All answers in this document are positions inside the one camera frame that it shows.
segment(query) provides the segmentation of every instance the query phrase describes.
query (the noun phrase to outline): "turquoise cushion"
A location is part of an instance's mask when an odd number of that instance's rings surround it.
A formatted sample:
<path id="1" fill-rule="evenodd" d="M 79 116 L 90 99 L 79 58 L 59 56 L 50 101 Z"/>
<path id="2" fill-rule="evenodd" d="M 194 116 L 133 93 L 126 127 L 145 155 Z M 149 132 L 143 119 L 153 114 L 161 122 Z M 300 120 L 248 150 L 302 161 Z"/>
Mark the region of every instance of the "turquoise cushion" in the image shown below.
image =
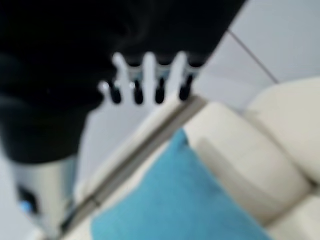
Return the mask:
<path id="1" fill-rule="evenodd" d="M 141 185 L 92 221 L 94 240 L 270 240 L 224 192 L 180 129 Z"/>

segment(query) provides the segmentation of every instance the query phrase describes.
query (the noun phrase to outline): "blue light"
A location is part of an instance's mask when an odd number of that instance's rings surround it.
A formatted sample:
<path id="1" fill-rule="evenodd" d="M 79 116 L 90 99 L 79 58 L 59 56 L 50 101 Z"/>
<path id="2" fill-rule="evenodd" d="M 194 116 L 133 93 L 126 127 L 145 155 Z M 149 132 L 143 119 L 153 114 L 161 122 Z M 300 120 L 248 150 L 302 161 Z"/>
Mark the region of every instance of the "blue light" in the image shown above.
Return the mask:
<path id="1" fill-rule="evenodd" d="M 21 201 L 19 206 L 20 206 L 20 209 L 27 214 L 30 214 L 33 211 L 32 204 L 28 201 Z"/>

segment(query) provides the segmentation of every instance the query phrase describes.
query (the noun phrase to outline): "cream sofa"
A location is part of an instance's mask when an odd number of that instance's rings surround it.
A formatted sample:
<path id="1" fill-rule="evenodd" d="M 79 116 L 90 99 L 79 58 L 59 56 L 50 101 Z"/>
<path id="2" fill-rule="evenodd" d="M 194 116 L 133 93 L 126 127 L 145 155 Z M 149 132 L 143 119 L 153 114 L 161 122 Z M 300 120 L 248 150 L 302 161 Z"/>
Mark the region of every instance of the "cream sofa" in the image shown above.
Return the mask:
<path id="1" fill-rule="evenodd" d="M 77 192 L 91 214 L 64 240 L 91 240 L 91 219 L 141 182 L 183 127 L 191 147 L 275 240 L 320 239 L 320 77 L 277 85 L 239 114 L 194 97 L 166 101 Z"/>

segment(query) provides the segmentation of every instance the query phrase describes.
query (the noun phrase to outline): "white floor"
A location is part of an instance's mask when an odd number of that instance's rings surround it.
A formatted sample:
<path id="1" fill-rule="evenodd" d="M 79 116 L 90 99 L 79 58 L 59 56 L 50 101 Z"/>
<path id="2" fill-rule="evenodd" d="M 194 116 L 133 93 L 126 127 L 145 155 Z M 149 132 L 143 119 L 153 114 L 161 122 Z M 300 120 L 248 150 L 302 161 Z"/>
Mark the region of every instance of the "white floor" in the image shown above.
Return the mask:
<path id="1" fill-rule="evenodd" d="M 317 48 L 320 35 L 311 29 L 315 21 L 320 23 L 319 15 L 313 12 L 320 8 L 312 8 L 320 7 L 319 3 L 316 0 L 260 2 L 252 0 L 247 4 L 230 29 L 231 34 L 225 35 L 194 85 L 196 92 L 207 99 L 225 103 L 238 111 L 275 82 L 320 74 L 320 50 Z M 282 10 L 291 17 L 282 19 L 285 16 Z M 296 19 L 298 11 L 299 20 L 292 28 L 286 29 L 286 23 Z M 269 14 L 276 17 L 272 25 L 268 23 L 271 18 Z M 310 21 L 311 26 L 303 22 L 301 15 L 308 15 L 306 21 Z M 299 36 L 295 31 L 302 31 L 304 35 Z M 175 92 L 180 85 L 184 60 L 184 56 L 179 55 L 174 62 L 168 83 L 169 93 Z M 123 68 L 120 57 L 115 62 Z M 82 139 L 78 172 L 80 180 L 89 178 L 141 121 L 157 108 L 154 104 L 154 65 L 153 56 L 146 56 L 146 103 L 143 106 L 133 103 L 126 75 L 120 71 L 119 83 L 124 95 L 122 105 L 115 107 L 107 97 L 103 105 L 91 113 Z M 10 170 L 5 157 L 1 158 L 0 239 L 21 240 L 33 226 L 17 209 Z"/>

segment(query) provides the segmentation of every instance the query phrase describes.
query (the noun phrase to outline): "tile grout line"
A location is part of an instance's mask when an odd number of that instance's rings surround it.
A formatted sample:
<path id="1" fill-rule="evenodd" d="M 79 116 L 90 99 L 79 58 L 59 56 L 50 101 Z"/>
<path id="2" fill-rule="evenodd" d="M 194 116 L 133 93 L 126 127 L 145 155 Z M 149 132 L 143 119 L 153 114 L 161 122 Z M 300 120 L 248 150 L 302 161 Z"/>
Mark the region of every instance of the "tile grout line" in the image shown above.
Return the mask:
<path id="1" fill-rule="evenodd" d="M 274 84 L 280 84 L 279 80 L 267 69 L 267 67 L 257 58 L 256 55 L 230 30 L 227 33 L 244 49 L 244 51 L 249 54 L 249 56 L 259 65 L 260 68 L 271 78 Z"/>

